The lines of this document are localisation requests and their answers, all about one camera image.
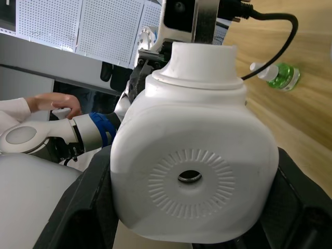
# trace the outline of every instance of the white wall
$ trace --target white wall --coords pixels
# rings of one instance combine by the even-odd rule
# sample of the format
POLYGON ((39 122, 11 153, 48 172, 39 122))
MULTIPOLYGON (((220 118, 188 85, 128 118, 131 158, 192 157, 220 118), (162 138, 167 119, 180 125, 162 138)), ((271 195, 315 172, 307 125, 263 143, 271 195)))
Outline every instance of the white wall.
MULTIPOLYGON (((0 66, 0 100, 12 100, 53 91, 53 79, 0 66)), ((49 112, 31 115, 28 120, 48 121, 49 112)))
POLYGON ((100 80, 102 62, 0 34, 0 64, 110 89, 100 80))

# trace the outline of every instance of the wooden table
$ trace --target wooden table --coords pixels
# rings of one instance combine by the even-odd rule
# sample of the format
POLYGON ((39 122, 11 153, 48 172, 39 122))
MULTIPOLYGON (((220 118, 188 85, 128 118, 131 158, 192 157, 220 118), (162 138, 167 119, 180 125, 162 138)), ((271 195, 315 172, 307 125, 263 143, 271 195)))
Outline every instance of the wooden table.
MULTIPOLYGON (((332 197, 332 1, 252 0, 262 13, 288 12, 299 20, 298 33, 278 62, 300 69, 291 92, 269 88, 254 77, 246 81, 248 107, 273 132, 302 171, 332 197)), ((252 62, 267 62, 286 41, 287 21, 241 20, 233 23, 224 45, 237 45, 237 73, 252 62)))

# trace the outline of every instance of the white sleeve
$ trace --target white sleeve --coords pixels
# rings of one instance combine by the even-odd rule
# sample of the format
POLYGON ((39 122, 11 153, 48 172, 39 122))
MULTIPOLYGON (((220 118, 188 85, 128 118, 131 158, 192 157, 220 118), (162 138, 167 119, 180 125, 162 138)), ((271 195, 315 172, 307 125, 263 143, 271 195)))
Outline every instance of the white sleeve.
POLYGON ((0 101, 0 111, 18 122, 25 121, 31 115, 30 108, 24 98, 0 101))

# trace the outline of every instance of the green liquid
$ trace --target green liquid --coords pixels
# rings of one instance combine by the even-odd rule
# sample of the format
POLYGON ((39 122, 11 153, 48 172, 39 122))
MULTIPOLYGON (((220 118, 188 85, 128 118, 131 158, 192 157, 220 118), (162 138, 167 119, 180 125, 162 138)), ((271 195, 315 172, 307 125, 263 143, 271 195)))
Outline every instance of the green liquid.
POLYGON ((275 89, 280 89, 285 91, 292 90, 296 86, 300 76, 298 70, 285 63, 277 64, 277 66, 279 68, 279 73, 274 80, 268 81, 268 85, 275 89))

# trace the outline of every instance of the pegboard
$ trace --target pegboard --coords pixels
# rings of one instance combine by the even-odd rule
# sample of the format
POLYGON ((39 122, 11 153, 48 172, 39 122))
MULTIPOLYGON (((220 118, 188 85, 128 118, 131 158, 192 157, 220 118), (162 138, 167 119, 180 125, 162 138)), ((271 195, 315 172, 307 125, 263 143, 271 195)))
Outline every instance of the pegboard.
POLYGON ((213 45, 222 45, 224 42, 224 38, 226 36, 227 29, 224 27, 216 26, 216 29, 214 31, 214 37, 213 37, 213 45))
POLYGON ((74 52, 82 0, 17 0, 16 36, 74 52))
POLYGON ((0 33, 5 35, 16 36, 14 31, 3 29, 2 27, 0 27, 0 33))
POLYGON ((156 3, 152 3, 150 1, 145 1, 141 21, 139 24, 139 29, 137 31, 137 36, 134 43, 134 48, 131 55, 129 68, 134 68, 134 61, 137 53, 137 42, 139 41, 139 36, 141 30, 144 26, 154 26, 158 27, 160 22, 160 12, 161 6, 156 3))
POLYGON ((76 53, 128 67, 143 0, 84 0, 76 53))

